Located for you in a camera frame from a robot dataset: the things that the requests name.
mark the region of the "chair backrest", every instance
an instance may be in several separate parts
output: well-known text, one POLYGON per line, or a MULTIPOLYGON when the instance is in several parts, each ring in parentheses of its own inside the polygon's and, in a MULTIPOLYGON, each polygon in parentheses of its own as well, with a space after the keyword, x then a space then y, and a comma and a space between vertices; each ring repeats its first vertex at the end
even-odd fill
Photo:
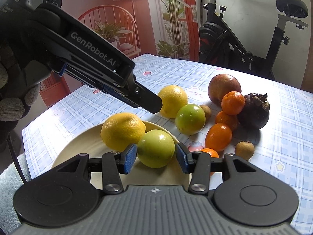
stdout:
POLYGON ((130 12, 122 7, 116 5, 97 6, 86 11, 78 18, 78 20, 91 29, 96 29, 96 21, 99 21, 102 24, 105 22, 107 24, 120 23, 126 30, 132 31, 132 33, 125 34, 126 38, 119 39, 120 44, 127 42, 134 45, 136 50, 139 48, 136 22, 130 12))

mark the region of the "green apple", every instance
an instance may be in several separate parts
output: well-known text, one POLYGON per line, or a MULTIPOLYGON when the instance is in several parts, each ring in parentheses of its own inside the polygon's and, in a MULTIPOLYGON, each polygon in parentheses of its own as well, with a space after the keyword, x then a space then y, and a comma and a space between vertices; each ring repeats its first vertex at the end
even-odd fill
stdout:
POLYGON ((175 124, 182 134, 196 134, 202 130, 205 124, 205 113, 200 106, 187 104, 178 111, 175 124))
POLYGON ((172 137, 161 130, 146 132, 137 144, 137 157, 150 168, 161 168, 168 164, 175 152, 172 137))

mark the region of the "star print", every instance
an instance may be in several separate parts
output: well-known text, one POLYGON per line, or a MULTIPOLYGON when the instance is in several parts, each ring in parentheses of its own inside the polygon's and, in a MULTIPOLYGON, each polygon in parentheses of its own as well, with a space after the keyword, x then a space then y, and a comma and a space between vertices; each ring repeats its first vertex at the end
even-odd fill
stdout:
POLYGON ((277 171, 284 171, 285 166, 281 163, 276 164, 277 171))
POLYGON ((158 188, 153 188, 153 189, 151 190, 152 193, 158 193, 158 192, 160 192, 160 191, 161 191, 161 190, 158 189, 158 188))

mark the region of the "mangosteen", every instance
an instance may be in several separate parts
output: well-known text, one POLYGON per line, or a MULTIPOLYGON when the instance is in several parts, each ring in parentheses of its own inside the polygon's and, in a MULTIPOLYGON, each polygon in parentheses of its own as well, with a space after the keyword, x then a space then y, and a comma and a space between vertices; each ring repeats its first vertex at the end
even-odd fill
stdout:
POLYGON ((261 129, 270 118, 270 104, 267 94, 245 95, 245 106, 237 115, 239 123, 246 129, 261 129))

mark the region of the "orange fruit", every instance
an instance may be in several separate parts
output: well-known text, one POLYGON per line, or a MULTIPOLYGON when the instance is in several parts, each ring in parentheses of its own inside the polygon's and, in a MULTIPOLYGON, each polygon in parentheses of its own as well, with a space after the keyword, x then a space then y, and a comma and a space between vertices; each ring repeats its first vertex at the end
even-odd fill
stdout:
POLYGON ((245 98, 241 93, 237 91, 229 92, 222 99, 222 110, 227 115, 238 115, 244 108, 244 105, 245 98))
POLYGON ((211 157, 219 158, 219 154, 211 148, 203 148, 200 151, 208 153, 209 155, 211 155, 211 157))
POLYGON ((227 115, 223 110, 216 115, 215 123, 226 124, 232 131, 236 130, 239 124, 237 116, 227 115))
POLYGON ((217 123, 208 131, 204 145, 206 148, 221 152, 229 145, 232 137, 233 133, 228 125, 217 123))

